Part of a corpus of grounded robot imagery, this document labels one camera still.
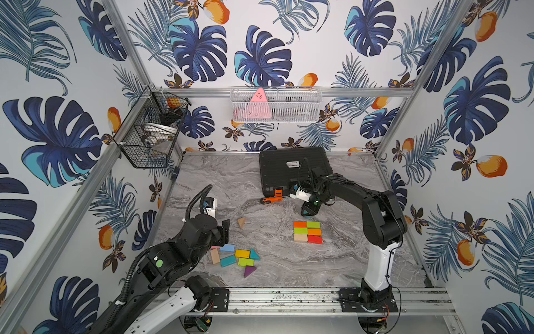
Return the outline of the orange rectangular block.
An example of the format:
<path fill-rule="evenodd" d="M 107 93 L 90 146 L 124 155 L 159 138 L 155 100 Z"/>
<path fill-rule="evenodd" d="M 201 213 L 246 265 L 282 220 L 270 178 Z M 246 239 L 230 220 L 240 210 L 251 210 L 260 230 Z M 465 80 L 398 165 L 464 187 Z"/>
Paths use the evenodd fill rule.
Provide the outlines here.
<path fill-rule="evenodd" d="M 307 228 L 307 222 L 305 221 L 294 221 L 293 222 L 294 228 Z"/>

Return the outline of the orange square block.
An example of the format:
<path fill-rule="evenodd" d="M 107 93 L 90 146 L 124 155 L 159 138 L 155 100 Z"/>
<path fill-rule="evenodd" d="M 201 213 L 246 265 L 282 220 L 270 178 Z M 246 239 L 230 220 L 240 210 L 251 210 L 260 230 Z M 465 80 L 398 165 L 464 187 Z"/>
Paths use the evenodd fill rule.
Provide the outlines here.
<path fill-rule="evenodd" d="M 322 231 L 319 228 L 308 228 L 307 229 L 307 234 L 310 235 L 310 236 L 319 236 L 319 237 L 321 237 L 322 236 Z"/>

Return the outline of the green square block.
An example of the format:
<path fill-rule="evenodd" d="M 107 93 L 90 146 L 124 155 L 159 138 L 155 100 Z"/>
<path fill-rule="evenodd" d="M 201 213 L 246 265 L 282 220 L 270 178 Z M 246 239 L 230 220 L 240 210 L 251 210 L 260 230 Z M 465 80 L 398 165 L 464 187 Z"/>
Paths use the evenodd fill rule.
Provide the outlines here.
<path fill-rule="evenodd" d="M 308 235 L 307 228 L 294 228 L 293 230 L 296 235 Z"/>

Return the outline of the natural wood triangle block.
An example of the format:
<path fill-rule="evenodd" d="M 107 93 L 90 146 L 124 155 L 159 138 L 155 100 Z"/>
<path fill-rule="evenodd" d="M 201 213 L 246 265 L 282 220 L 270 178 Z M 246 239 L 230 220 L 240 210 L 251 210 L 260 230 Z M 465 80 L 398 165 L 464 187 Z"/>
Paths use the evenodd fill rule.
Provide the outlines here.
<path fill-rule="evenodd" d="M 239 228 L 243 230 L 244 225 L 247 223 L 247 218 L 242 217 L 237 220 L 237 223 L 239 225 Z"/>

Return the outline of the red rectangular block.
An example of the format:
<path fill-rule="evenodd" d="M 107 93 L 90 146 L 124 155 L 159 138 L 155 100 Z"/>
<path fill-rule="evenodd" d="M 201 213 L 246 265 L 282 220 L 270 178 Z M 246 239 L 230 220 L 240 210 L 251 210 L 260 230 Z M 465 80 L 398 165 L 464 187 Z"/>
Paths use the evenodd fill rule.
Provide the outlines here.
<path fill-rule="evenodd" d="M 307 242 L 311 244 L 323 244 L 323 238 L 317 235 L 308 235 Z"/>

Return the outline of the natural wood rectangular block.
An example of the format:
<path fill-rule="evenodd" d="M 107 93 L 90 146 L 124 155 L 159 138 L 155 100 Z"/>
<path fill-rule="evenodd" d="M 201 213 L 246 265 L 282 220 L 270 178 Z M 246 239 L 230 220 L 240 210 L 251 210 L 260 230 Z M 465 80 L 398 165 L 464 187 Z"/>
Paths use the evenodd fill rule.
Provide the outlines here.
<path fill-rule="evenodd" d="M 295 242 L 304 242 L 304 243 L 307 243 L 307 242 L 308 242 L 308 235 L 294 234 L 294 235 L 293 235 L 293 240 L 294 240 Z"/>

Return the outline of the lime green rectangular block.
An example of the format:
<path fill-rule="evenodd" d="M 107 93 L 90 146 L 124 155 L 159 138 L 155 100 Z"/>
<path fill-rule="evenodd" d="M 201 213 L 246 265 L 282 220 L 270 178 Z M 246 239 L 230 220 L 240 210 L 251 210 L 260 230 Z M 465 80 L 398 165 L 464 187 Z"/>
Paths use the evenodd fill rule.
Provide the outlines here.
<path fill-rule="evenodd" d="M 307 228 L 309 229 L 321 229 L 321 223 L 318 221 L 308 221 Z"/>

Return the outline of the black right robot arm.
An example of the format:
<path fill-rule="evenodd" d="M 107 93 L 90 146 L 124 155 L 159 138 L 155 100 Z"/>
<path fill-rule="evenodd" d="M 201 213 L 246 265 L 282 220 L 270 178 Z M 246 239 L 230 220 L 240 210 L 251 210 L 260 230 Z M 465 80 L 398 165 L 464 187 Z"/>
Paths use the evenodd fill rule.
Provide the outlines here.
<path fill-rule="evenodd" d="M 368 189 L 338 173 L 324 175 L 321 168 L 305 175 L 299 173 L 297 183 L 310 196 L 301 208 L 304 217 L 316 215 L 322 205 L 338 198 L 361 211 L 364 236 L 369 242 L 369 262 L 356 302 L 372 309 L 392 299 L 393 259 L 407 232 L 396 194 Z"/>

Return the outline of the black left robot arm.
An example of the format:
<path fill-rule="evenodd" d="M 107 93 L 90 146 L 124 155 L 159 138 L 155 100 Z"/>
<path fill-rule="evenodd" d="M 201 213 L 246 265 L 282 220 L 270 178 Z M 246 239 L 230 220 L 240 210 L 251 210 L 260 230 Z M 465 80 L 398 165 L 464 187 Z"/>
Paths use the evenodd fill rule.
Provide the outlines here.
<path fill-rule="evenodd" d="M 230 220 L 208 214 L 188 218 L 177 235 L 142 251 L 133 261 L 121 293 L 87 333 L 124 333 L 175 281 L 187 276 L 212 246 L 229 242 Z"/>

